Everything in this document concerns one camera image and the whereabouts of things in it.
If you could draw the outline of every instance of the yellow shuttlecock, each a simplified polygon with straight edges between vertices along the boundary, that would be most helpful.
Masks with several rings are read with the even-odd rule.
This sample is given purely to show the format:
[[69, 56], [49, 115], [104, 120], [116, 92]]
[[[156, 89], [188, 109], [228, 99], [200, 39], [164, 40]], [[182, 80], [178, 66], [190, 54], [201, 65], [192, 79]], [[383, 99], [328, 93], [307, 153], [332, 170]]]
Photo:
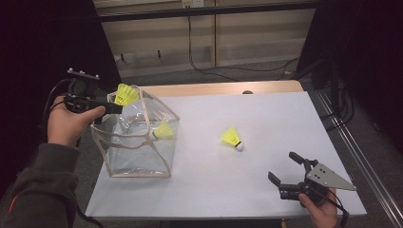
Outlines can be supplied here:
[[155, 131], [151, 134], [156, 140], [159, 138], [167, 138], [174, 135], [174, 130], [167, 121], [163, 121]]
[[139, 100], [139, 93], [129, 85], [119, 84], [118, 91], [116, 92], [115, 104], [116, 105], [130, 105]]
[[237, 130], [234, 126], [231, 126], [228, 130], [222, 134], [221, 139], [226, 142], [230, 143], [237, 148], [237, 150], [242, 151], [243, 143], [240, 141], [240, 137], [238, 136]]

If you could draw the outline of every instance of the metal frame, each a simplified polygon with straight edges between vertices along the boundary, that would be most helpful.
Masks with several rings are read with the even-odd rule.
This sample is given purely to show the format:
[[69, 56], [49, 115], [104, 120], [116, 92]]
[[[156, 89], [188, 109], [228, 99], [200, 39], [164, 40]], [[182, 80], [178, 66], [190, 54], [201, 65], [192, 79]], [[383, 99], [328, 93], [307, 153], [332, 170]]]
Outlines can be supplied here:
[[[332, 113], [331, 101], [326, 94], [322, 94], [317, 92], [317, 96], [322, 103], [328, 114]], [[383, 184], [382, 180], [375, 173], [374, 169], [371, 167], [367, 158], [365, 157], [362, 150], [359, 148], [356, 143], [353, 135], [347, 129], [347, 127], [343, 124], [343, 122], [339, 118], [332, 118], [333, 124], [340, 124], [341, 126], [337, 127], [338, 134], [341, 139], [344, 141], [351, 155], [353, 156], [356, 165], [361, 170], [364, 175], [367, 183], [371, 186], [374, 194], [376, 195], [378, 201], [382, 205], [389, 219], [391, 220], [393, 227], [401, 228], [403, 227], [403, 214], [397, 206], [397, 202]]]
[[117, 22], [132, 21], [143, 19], [157, 19], [170, 17], [188, 17], [188, 16], [204, 16], [219, 15], [245, 12], [261, 12], [261, 11], [280, 11], [280, 10], [308, 10], [316, 9], [318, 1], [295, 2], [295, 3], [274, 3], [262, 5], [245, 5], [231, 7], [209, 7], [209, 8], [193, 8], [193, 9], [167, 9], [131, 13], [106, 13], [101, 14], [97, 19], [101, 22]]

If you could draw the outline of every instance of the white table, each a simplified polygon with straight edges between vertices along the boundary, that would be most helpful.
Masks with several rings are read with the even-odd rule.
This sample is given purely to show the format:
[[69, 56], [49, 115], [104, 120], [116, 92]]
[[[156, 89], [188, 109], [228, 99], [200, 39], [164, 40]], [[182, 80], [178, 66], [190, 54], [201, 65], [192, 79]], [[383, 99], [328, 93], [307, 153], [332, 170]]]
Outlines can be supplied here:
[[[284, 219], [308, 215], [282, 200], [283, 183], [303, 181], [290, 151], [350, 180], [306, 92], [161, 97], [180, 117], [172, 178], [110, 178], [103, 166], [86, 209], [97, 219]], [[242, 152], [220, 140], [237, 128]], [[338, 190], [351, 215], [366, 211], [356, 192]]]

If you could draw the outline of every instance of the hand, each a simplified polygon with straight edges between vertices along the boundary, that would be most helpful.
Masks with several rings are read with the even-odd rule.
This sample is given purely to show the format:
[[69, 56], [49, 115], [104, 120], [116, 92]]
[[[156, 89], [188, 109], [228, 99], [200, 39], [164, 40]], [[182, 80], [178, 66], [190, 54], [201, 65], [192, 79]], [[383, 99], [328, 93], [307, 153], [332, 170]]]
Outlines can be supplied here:
[[[330, 188], [330, 191], [336, 193], [335, 188]], [[334, 228], [337, 224], [337, 208], [328, 201], [316, 206], [305, 194], [298, 195], [300, 202], [311, 213], [311, 221], [315, 228]], [[335, 195], [328, 193], [327, 197], [330, 200], [336, 201]]]
[[[64, 97], [57, 97], [54, 104], [62, 102]], [[74, 148], [86, 131], [86, 127], [105, 113], [104, 106], [98, 106], [77, 114], [67, 110], [64, 103], [53, 107], [48, 119], [48, 143], [56, 143]]]

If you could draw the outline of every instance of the triangular metal plate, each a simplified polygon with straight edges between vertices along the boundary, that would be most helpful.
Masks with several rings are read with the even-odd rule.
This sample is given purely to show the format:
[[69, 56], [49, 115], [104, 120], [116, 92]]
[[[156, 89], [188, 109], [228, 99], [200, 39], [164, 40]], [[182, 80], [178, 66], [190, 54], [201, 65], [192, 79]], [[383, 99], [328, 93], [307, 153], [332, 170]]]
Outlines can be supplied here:
[[344, 180], [337, 173], [335, 173], [335, 171], [331, 170], [323, 163], [319, 163], [317, 166], [315, 166], [306, 177], [309, 180], [326, 187], [356, 191], [356, 187], [354, 185]]

